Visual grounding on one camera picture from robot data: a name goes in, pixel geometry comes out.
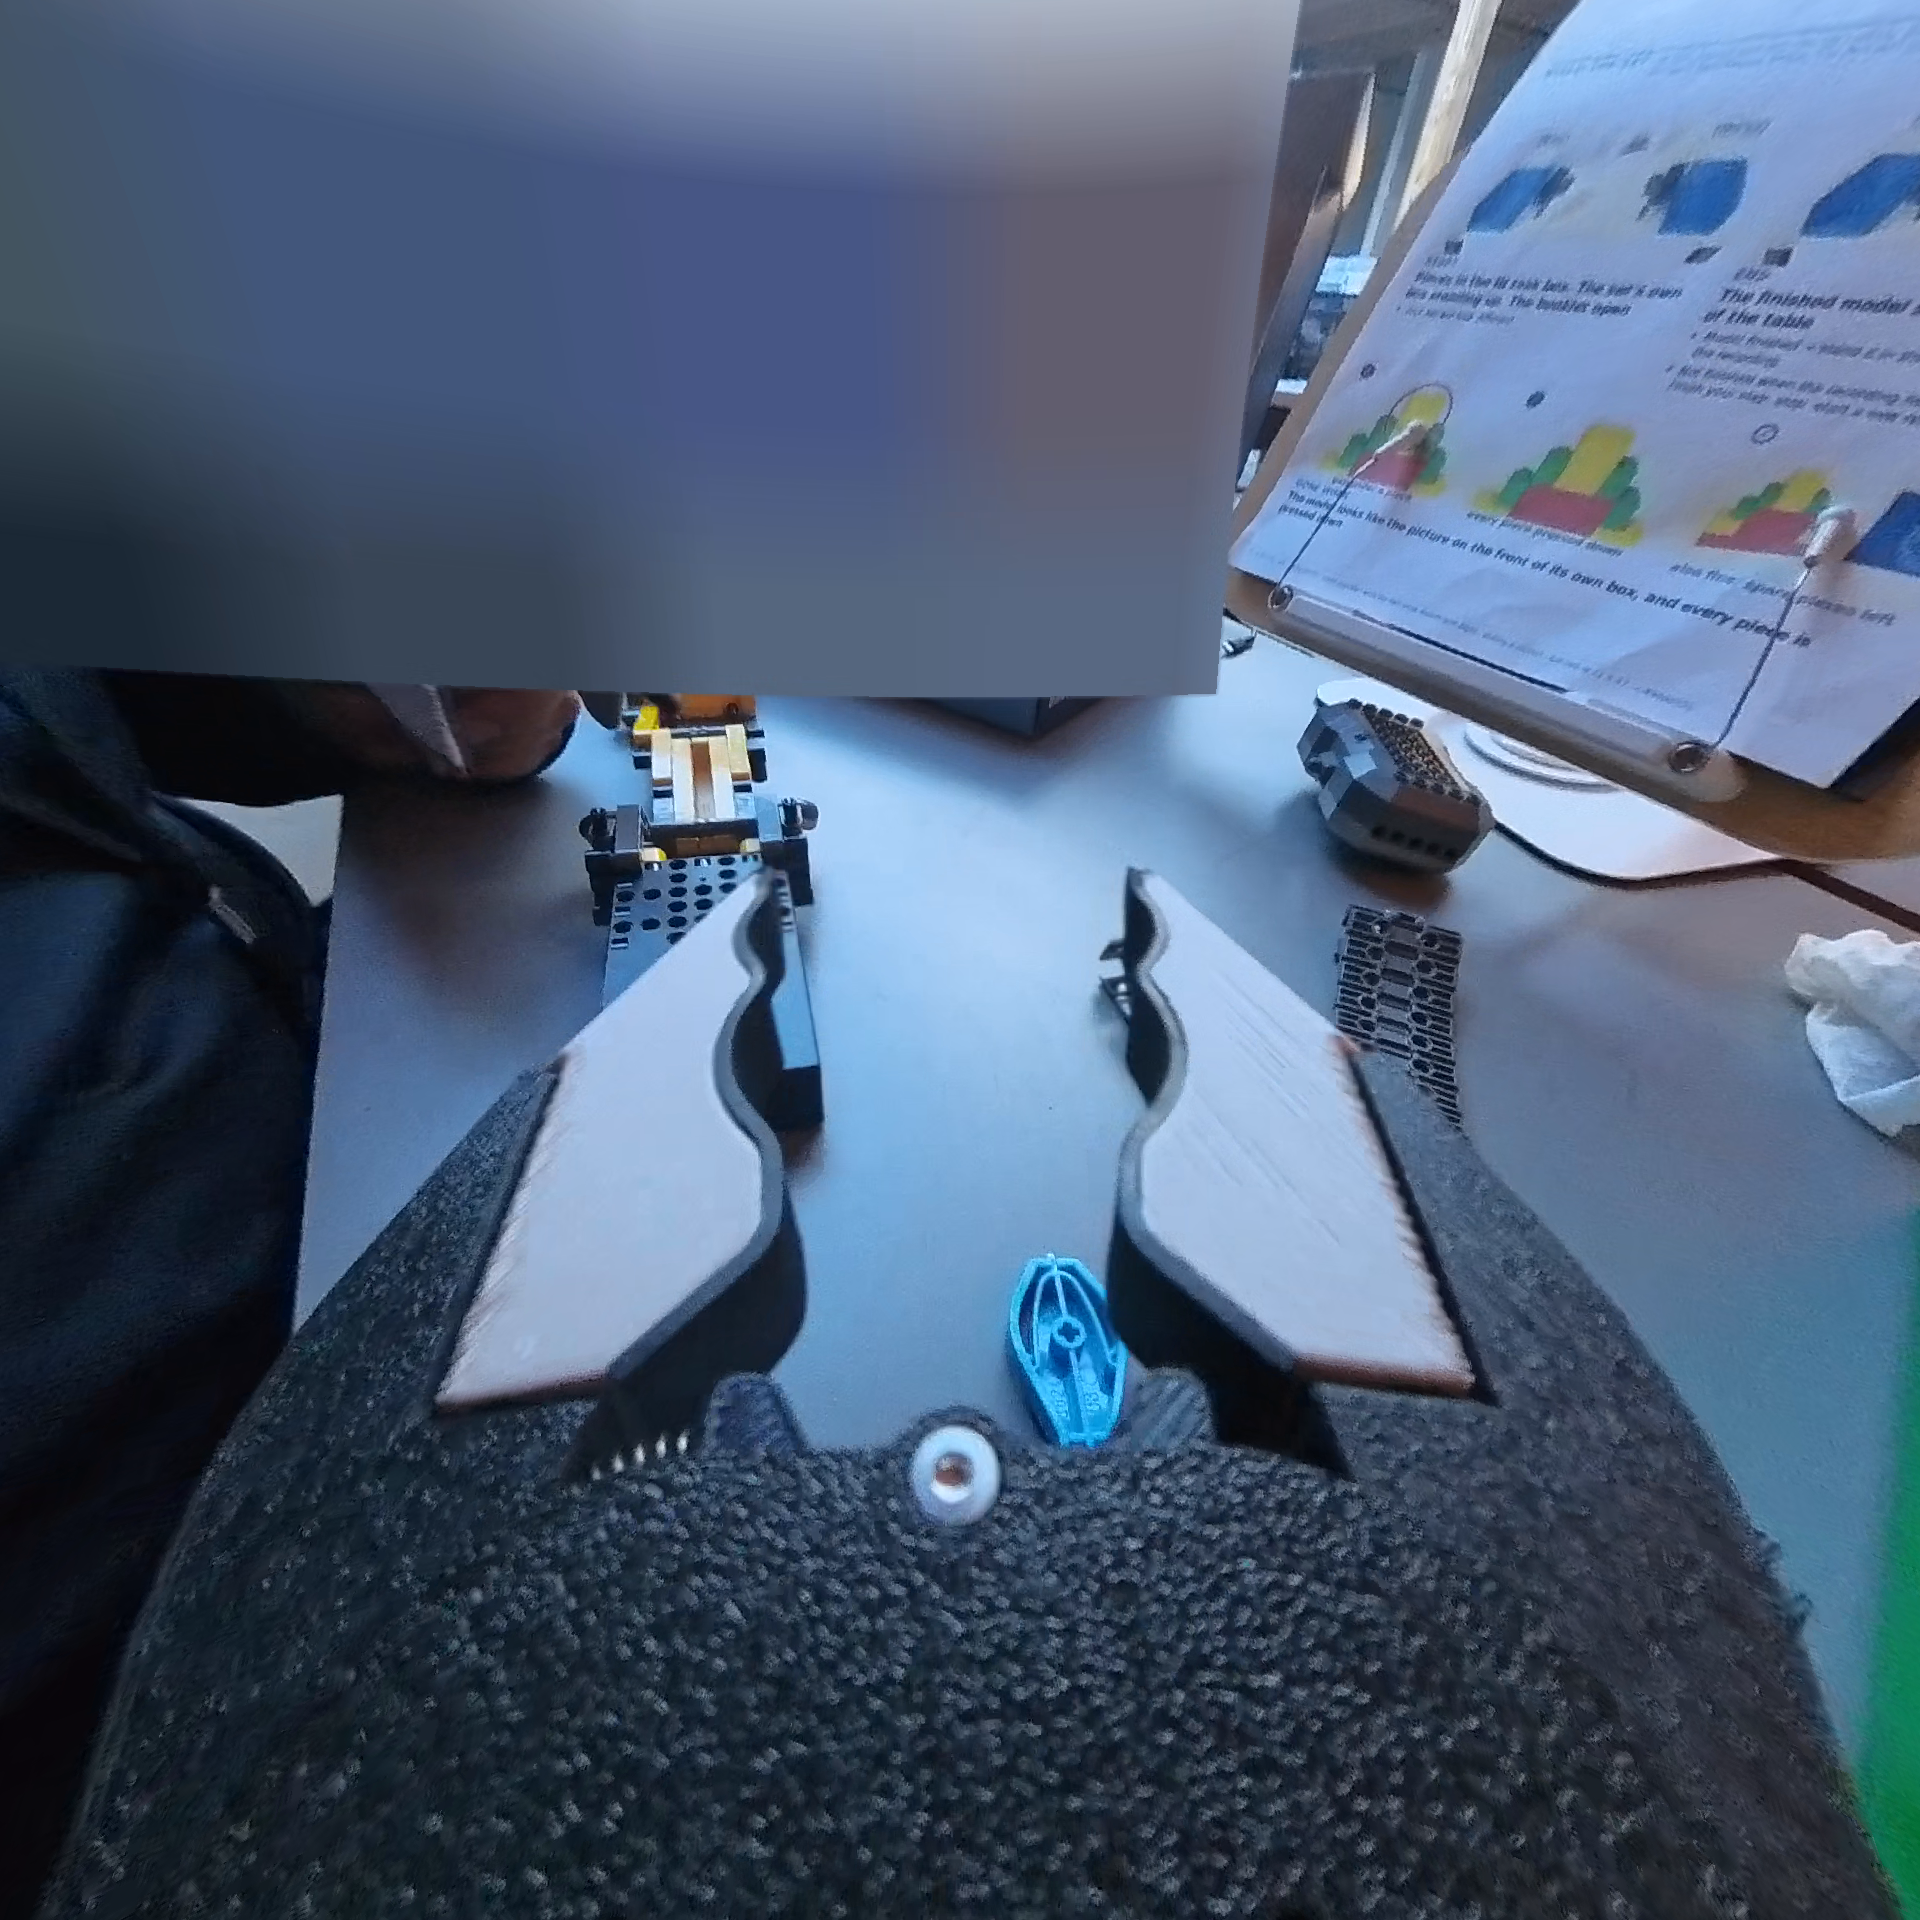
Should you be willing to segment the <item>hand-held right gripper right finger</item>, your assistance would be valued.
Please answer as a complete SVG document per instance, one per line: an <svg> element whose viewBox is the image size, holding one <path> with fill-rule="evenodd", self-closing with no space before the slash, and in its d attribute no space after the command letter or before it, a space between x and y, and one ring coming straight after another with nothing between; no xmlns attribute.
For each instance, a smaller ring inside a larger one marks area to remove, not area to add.
<svg viewBox="0 0 1920 1920"><path fill-rule="evenodd" d="M1129 869L1157 1018L1126 1025L1139 1113L1115 1203L1115 1314L1174 1404L1232 1451L1344 1477L1363 1413L1482 1413L1482 1369L1359 1044L1174 883Z"/></svg>

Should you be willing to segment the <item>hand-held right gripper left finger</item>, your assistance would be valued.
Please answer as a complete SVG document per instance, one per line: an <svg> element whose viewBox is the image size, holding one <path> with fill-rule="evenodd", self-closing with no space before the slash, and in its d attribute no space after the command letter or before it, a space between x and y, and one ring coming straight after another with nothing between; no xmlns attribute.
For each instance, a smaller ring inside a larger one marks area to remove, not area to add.
<svg viewBox="0 0 1920 1920"><path fill-rule="evenodd" d="M784 973L756 870L566 1044L439 1411L702 1411L788 1359L807 1277L773 1126Z"/></svg>

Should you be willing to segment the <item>black perforated brick box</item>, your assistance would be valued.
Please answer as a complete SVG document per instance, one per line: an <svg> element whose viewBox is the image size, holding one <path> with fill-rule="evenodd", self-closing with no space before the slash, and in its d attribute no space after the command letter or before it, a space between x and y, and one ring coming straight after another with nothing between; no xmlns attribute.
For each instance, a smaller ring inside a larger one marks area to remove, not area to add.
<svg viewBox="0 0 1920 1920"><path fill-rule="evenodd" d="M777 878L784 973L773 995L781 1048L771 1124L825 1120L823 1059L801 951L812 906L809 839L818 809L779 792L751 695L614 691L585 712L631 751L635 801L583 816L594 923L605 934L603 1005L678 949L708 915L766 870Z"/></svg>

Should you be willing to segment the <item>grey brick model piece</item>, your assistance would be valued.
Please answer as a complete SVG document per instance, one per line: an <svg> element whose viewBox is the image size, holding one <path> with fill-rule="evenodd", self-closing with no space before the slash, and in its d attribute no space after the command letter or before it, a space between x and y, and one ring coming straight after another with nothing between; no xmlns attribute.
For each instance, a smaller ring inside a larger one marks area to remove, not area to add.
<svg viewBox="0 0 1920 1920"><path fill-rule="evenodd" d="M1456 872L1497 827L1422 721L1361 701L1320 699L1299 742L1320 816L1359 855L1426 876Z"/></svg>

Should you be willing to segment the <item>person's left hand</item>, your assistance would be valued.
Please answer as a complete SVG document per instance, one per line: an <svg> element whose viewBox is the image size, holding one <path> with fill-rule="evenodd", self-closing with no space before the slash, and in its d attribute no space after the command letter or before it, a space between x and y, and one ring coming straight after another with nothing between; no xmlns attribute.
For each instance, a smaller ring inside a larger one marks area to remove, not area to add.
<svg viewBox="0 0 1920 1920"><path fill-rule="evenodd" d="M469 785L538 779L568 747L583 702L572 689L445 688L445 719Z"/></svg>

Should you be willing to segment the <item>crumpled white tissue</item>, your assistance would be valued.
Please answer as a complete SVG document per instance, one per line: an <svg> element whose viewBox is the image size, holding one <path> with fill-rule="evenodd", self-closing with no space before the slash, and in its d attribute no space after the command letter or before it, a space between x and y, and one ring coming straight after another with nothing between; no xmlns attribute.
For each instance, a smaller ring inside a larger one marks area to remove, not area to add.
<svg viewBox="0 0 1920 1920"><path fill-rule="evenodd" d="M1919 1128L1919 941L1805 934L1784 964L1807 1044L1839 1104L1883 1139Z"/></svg>

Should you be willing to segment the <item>grey desk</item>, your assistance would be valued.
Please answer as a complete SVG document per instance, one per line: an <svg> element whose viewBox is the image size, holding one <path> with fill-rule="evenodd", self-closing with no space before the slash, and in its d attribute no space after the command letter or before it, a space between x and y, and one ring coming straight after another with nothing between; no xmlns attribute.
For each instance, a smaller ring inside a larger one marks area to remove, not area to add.
<svg viewBox="0 0 1920 1920"><path fill-rule="evenodd" d="M1139 1109L1098 954L1157 872L1320 1008L1361 900L1463 938L1458 1061L1491 1169L1686 1393L1811 1607L1859 1751L1915 1290L1917 1158L1846 1115L1783 966L1868 924L1797 878L1605 889L1493 839L1450 883L1365 878L1296 744L1329 671L1262 645L1212 699L1103 704L1040 744L932 708L764 701L771 771L823 809L807 921L827 1124L792 1189L809 1436L1021 1413L1006 1294L1107 1266Z"/></svg>

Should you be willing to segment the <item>green plastic bin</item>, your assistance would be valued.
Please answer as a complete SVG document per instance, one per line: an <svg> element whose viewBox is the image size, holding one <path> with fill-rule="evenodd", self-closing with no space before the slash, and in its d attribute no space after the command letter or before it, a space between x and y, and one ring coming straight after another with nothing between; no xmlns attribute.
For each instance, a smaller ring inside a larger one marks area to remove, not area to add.
<svg viewBox="0 0 1920 1920"><path fill-rule="evenodd" d="M1865 1826L1900 1897L1919 1917L1919 1592L1889 1587L1878 1626L1857 1788Z"/></svg>

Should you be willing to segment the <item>blue brick separator tool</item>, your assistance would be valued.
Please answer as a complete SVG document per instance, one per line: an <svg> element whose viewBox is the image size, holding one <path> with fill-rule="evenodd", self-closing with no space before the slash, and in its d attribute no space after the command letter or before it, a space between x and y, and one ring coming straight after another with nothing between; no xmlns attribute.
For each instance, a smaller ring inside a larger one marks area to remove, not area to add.
<svg viewBox="0 0 1920 1920"><path fill-rule="evenodd" d="M1087 1264L1055 1255L1025 1262L1008 1311L1008 1350L1042 1439L1068 1451L1115 1439L1129 1354L1109 1290Z"/></svg>

